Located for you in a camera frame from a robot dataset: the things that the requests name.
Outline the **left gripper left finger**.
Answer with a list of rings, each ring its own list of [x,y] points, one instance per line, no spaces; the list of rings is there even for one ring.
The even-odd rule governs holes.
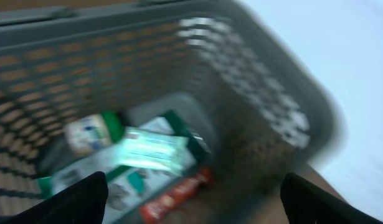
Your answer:
[[[107,198],[106,175],[98,171],[2,224],[102,224]]]

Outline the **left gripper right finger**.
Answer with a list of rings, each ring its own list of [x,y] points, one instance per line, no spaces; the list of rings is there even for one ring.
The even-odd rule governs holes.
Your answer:
[[[283,179],[280,198],[290,224],[383,224],[293,172]]]

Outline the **green 3M gloves package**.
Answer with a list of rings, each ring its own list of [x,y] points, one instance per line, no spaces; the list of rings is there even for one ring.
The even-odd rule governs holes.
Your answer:
[[[167,192],[180,181],[192,177],[203,168],[201,164],[206,158],[206,151],[174,111],[167,111],[136,128],[189,139],[184,155],[184,170],[180,176],[168,171],[129,167],[114,162],[114,153],[125,136],[124,132],[122,139],[116,144],[75,161],[52,175],[39,178],[37,183],[44,198],[50,198],[89,175],[101,171],[105,173],[108,184],[103,222],[129,223],[131,214],[139,213],[138,209],[144,203]],[[138,220],[145,223],[140,214]]]

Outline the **mint green wipes packet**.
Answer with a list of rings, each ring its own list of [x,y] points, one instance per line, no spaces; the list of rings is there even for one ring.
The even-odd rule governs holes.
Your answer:
[[[114,162],[129,167],[168,171],[180,176],[189,139],[127,127]]]

